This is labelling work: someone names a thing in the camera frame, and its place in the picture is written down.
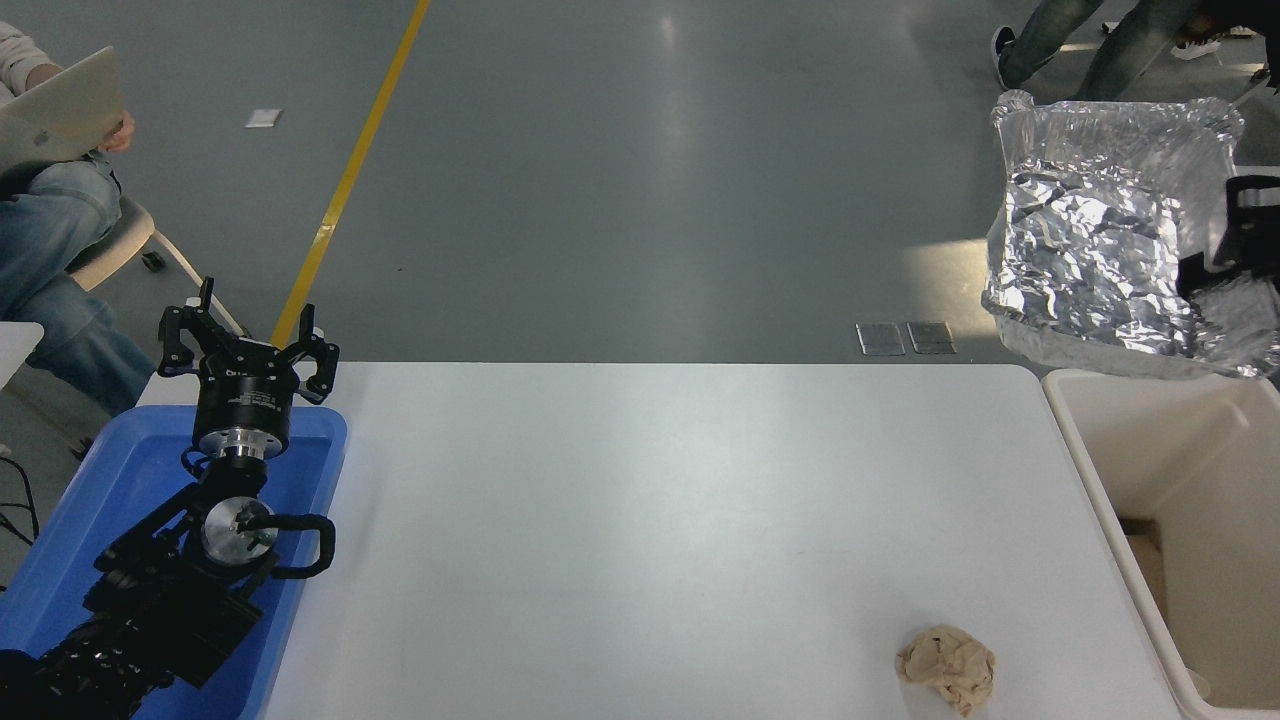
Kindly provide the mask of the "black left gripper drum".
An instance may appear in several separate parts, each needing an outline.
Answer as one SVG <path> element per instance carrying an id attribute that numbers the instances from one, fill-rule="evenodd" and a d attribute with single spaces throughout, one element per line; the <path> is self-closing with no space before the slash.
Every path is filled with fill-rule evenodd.
<path id="1" fill-rule="evenodd" d="M 236 428 L 287 437 L 300 379 L 271 345 L 234 338 L 206 354 L 200 366 L 195 437 Z"/>

